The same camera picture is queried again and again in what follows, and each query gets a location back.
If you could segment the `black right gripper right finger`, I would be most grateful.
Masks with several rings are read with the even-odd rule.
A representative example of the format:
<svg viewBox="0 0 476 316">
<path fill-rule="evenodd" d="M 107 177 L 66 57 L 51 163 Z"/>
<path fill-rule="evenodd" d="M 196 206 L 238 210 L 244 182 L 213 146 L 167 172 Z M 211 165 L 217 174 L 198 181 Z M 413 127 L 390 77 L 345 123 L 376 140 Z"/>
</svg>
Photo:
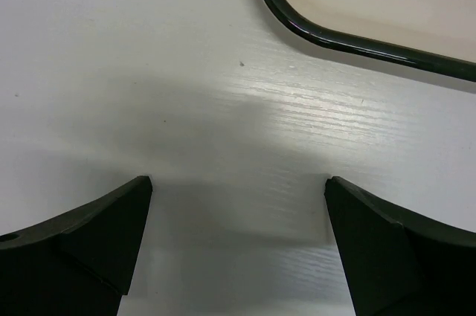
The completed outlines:
<svg viewBox="0 0 476 316">
<path fill-rule="evenodd" d="M 475 314 L 475 233 L 338 176 L 324 196 L 357 315 Z"/>
</svg>

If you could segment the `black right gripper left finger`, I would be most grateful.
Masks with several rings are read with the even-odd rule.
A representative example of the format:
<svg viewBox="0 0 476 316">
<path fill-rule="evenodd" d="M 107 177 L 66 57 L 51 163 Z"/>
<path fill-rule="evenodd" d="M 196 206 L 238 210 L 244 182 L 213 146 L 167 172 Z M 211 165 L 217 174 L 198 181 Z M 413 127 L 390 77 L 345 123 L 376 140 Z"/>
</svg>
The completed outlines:
<svg viewBox="0 0 476 316">
<path fill-rule="evenodd" d="M 2 315 L 116 315 L 152 196 L 138 176 L 101 198 L 1 236 Z"/>
</svg>

